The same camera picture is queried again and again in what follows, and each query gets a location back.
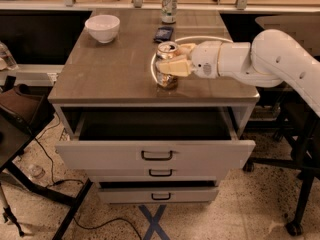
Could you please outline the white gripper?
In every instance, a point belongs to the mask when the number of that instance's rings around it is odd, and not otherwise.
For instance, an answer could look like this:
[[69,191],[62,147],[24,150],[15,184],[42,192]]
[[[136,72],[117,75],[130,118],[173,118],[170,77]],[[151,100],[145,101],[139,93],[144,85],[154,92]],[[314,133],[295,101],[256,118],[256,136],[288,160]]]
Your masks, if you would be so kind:
[[[200,78],[215,79],[218,77],[218,58],[221,45],[221,41],[205,41],[197,46],[195,43],[185,43],[178,46],[178,51],[185,55],[191,53],[195,75]],[[191,74],[191,62],[187,58],[176,57],[171,60],[160,60],[156,63],[156,67],[163,74],[187,77]]]

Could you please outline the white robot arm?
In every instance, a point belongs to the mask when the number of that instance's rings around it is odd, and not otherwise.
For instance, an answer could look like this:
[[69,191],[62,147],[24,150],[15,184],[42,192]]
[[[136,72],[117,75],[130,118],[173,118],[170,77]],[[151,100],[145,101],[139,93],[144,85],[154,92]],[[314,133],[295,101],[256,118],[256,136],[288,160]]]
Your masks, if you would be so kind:
[[162,74],[231,77],[256,87],[274,87],[285,82],[320,116],[320,62],[280,30],[265,30],[250,43],[164,42],[158,51],[154,65]]

